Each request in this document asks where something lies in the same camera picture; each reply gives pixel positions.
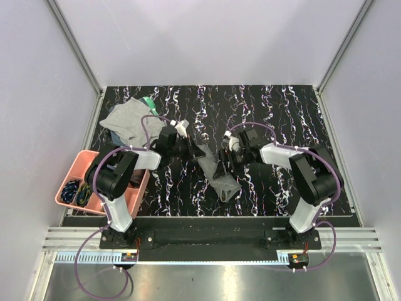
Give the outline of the dark grey napkin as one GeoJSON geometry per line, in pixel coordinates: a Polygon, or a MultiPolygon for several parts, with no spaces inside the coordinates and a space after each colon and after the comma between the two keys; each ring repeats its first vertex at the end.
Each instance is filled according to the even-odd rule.
{"type": "Polygon", "coordinates": [[[224,170],[220,161],[216,161],[214,154],[207,145],[197,146],[205,154],[205,156],[196,159],[200,168],[215,190],[219,200],[227,203],[241,189],[241,185],[224,170]]]}

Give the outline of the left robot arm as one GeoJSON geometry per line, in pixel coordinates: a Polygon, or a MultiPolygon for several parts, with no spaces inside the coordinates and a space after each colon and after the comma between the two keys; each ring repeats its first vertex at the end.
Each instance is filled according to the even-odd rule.
{"type": "Polygon", "coordinates": [[[133,218],[125,200],[134,171],[157,170],[176,157],[188,161],[205,156],[190,135],[179,134],[171,125],[164,127],[147,149],[106,144],[86,170],[85,182],[105,209],[108,226],[115,231],[114,242],[121,248],[129,248],[135,242],[135,233],[129,229],[133,218]]]}

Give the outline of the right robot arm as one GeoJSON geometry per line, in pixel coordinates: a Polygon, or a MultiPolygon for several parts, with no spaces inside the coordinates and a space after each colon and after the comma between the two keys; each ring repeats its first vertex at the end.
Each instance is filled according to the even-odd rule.
{"type": "Polygon", "coordinates": [[[219,150],[214,179],[232,174],[251,163],[283,167],[292,172],[299,201],[289,219],[284,240],[290,248],[301,247],[306,243],[306,232],[315,226],[320,211],[339,198],[343,187],[343,178],[327,150],[321,145],[283,145],[276,139],[265,142],[255,129],[242,130],[237,135],[227,130],[224,139],[227,145],[219,150]]]}

